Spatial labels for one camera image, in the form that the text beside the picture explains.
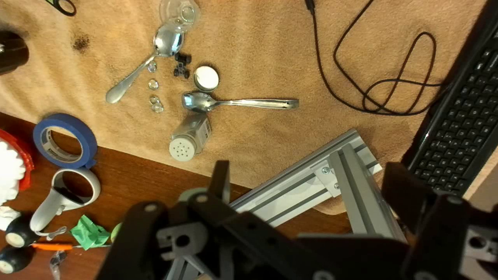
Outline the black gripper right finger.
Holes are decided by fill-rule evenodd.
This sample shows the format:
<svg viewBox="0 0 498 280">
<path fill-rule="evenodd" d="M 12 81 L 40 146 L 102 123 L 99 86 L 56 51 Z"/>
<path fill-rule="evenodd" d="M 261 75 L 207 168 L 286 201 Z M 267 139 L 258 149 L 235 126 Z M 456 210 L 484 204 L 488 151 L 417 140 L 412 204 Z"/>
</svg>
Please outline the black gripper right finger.
<svg viewBox="0 0 498 280">
<path fill-rule="evenodd" d="M 429 226 L 437 195 L 403 163 L 386 165 L 381 196 L 417 243 L 431 240 Z"/>
</svg>

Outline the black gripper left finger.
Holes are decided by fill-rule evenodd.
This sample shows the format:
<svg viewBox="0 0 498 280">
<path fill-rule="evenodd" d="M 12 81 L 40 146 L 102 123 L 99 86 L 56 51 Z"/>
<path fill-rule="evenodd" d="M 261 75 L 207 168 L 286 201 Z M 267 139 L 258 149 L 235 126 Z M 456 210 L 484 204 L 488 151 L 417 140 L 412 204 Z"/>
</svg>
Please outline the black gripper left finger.
<svg viewBox="0 0 498 280">
<path fill-rule="evenodd" d="M 230 163 L 227 160 L 215 163 L 208 191 L 222 202 L 230 201 Z"/>
</svg>

